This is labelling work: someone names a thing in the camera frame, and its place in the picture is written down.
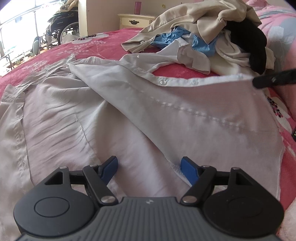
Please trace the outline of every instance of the pink vase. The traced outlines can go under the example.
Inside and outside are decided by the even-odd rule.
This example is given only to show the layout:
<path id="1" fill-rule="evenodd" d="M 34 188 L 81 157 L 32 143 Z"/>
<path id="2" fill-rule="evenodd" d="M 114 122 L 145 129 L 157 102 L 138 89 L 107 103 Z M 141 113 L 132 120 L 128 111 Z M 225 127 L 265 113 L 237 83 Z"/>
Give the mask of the pink vase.
<path id="1" fill-rule="evenodd" d="M 135 2 L 135 14 L 140 14 L 142 2 Z"/>

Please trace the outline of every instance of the beige shirt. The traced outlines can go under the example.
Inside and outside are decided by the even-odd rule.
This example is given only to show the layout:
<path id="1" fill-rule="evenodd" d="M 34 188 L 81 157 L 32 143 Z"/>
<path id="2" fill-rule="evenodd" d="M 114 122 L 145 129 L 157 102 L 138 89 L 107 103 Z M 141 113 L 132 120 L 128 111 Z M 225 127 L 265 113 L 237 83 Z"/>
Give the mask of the beige shirt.
<path id="1" fill-rule="evenodd" d="M 209 0 L 181 4 L 165 11 L 121 46 L 125 51 L 138 53 L 147 48 L 156 35 L 169 33 L 175 26 L 194 33 L 209 44 L 226 26 L 227 21 L 241 22 L 245 18 L 256 25 L 261 24 L 254 9 L 242 0 Z"/>

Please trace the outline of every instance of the pillow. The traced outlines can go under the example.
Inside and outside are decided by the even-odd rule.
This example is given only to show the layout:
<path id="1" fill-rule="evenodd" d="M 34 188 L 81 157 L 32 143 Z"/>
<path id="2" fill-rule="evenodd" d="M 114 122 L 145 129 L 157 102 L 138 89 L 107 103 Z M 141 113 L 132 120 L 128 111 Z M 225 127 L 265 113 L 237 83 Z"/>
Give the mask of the pillow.
<path id="1" fill-rule="evenodd" d="M 249 0 L 262 24 L 258 27 L 267 37 L 267 47 L 276 58 L 274 71 L 296 69 L 296 11 L 273 6 L 265 0 Z M 275 90 L 296 120 L 296 85 L 277 86 Z"/>

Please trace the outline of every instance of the gray ribbed surface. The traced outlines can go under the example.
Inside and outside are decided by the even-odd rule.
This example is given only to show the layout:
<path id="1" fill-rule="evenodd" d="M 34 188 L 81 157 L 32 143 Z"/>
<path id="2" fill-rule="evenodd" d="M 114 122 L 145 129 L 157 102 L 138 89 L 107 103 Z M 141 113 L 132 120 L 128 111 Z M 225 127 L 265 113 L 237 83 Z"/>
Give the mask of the gray ribbed surface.
<path id="1" fill-rule="evenodd" d="M 43 240 L 24 235 L 18 241 Z M 184 207 L 173 197 L 130 198 L 113 207 L 103 207 L 86 228 L 54 241 L 279 241 L 274 235 L 240 239 L 210 226 L 199 210 Z"/>

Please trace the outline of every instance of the drawer handle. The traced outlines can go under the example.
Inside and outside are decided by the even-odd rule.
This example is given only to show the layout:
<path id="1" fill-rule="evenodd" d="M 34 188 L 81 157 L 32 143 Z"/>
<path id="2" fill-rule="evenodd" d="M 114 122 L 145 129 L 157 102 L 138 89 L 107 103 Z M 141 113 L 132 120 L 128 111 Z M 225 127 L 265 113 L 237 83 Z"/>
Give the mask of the drawer handle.
<path id="1" fill-rule="evenodd" d="M 139 22 L 136 21 L 136 20 L 130 20 L 129 22 L 131 22 L 132 25 L 136 25 L 137 23 L 139 23 Z"/>

